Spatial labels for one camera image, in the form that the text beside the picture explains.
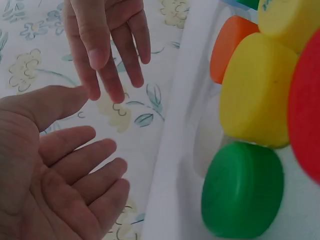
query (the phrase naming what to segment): red toy disc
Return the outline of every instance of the red toy disc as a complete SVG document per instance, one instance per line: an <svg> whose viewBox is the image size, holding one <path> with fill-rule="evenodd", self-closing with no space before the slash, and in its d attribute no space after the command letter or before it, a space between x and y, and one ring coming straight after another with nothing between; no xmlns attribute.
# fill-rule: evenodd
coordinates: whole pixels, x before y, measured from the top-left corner
<svg viewBox="0 0 320 240"><path fill-rule="evenodd" d="M298 162L320 184L320 29L301 54L293 75L288 128Z"/></svg>

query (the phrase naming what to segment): toy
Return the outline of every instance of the toy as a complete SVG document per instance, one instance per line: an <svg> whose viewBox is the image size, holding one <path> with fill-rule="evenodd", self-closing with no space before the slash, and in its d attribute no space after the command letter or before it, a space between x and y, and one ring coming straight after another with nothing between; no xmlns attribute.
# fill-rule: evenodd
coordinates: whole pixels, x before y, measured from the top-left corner
<svg viewBox="0 0 320 240"><path fill-rule="evenodd" d="M210 61L210 75L216 83L222 84L230 58L239 43L257 32L258 25L240 16L232 16L224 23L215 41Z"/></svg>
<svg viewBox="0 0 320 240"><path fill-rule="evenodd" d="M304 171L320 184L320 29L302 52L293 76L289 137Z"/></svg>
<svg viewBox="0 0 320 240"><path fill-rule="evenodd" d="M300 53L320 27L319 0L260 0L261 33Z"/></svg>
<svg viewBox="0 0 320 240"><path fill-rule="evenodd" d="M238 3L248 6L254 10L258 10L259 0L236 0Z"/></svg>
<svg viewBox="0 0 320 240"><path fill-rule="evenodd" d="M256 238L274 220L283 191L283 168L271 149L231 143L216 154L208 169L203 221L217 237Z"/></svg>
<svg viewBox="0 0 320 240"><path fill-rule="evenodd" d="M261 33L239 44L221 90L220 122L226 135L273 148L289 142L288 95L297 59L291 49Z"/></svg>

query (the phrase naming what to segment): yellow toy cylinder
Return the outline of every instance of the yellow toy cylinder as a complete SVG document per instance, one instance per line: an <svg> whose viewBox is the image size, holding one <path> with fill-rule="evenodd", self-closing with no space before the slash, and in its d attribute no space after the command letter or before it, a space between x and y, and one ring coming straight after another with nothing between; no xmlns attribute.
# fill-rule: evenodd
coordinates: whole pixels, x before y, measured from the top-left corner
<svg viewBox="0 0 320 240"><path fill-rule="evenodd" d="M260 0L260 32L301 53L320 28L320 0Z"/></svg>
<svg viewBox="0 0 320 240"><path fill-rule="evenodd" d="M247 36L227 66L220 122L226 135L269 147L289 142L288 95L297 54L261 33Z"/></svg>

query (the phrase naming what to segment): yellow flower print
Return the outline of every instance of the yellow flower print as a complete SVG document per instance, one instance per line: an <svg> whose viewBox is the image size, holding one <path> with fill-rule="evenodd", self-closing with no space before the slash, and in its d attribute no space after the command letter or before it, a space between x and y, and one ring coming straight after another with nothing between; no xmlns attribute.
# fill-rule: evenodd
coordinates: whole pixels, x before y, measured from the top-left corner
<svg viewBox="0 0 320 240"><path fill-rule="evenodd" d="M131 110L129 108L113 103L107 93L101 95L96 105L100 114L109 117L109 125L117 127L118 133L124 133L129 128L131 120Z"/></svg>
<svg viewBox="0 0 320 240"><path fill-rule="evenodd" d="M19 93L25 92L37 79L36 67L41 63L41 52L33 49L30 53L20 54L15 64L9 68L12 77L9 79L8 87L18 88Z"/></svg>
<svg viewBox="0 0 320 240"><path fill-rule="evenodd" d="M33 49L30 53L20 54L15 63L9 68L12 76L6 84L7 88L17 88L18 94L24 93L37 80L38 74L54 75L65 80L68 87L77 86L73 80L61 73L39 68L40 64L41 51L39 49Z"/></svg>
<svg viewBox="0 0 320 240"><path fill-rule="evenodd" d="M183 29L189 11L189 0L161 0L161 3L163 8L160 12L165 15L165 24Z"/></svg>
<svg viewBox="0 0 320 240"><path fill-rule="evenodd" d="M133 225L126 221L130 214L136 213L136 204L129 198L121 215L103 240L140 240L140 234L134 232Z"/></svg>

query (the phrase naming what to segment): fingernail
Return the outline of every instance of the fingernail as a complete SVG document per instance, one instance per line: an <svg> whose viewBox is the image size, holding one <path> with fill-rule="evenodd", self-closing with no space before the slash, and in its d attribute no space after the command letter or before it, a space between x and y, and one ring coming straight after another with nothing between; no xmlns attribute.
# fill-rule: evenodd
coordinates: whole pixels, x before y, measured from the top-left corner
<svg viewBox="0 0 320 240"><path fill-rule="evenodd" d="M107 54L101 49L92 49L88 52L89 62L91 68L100 70L107 64Z"/></svg>

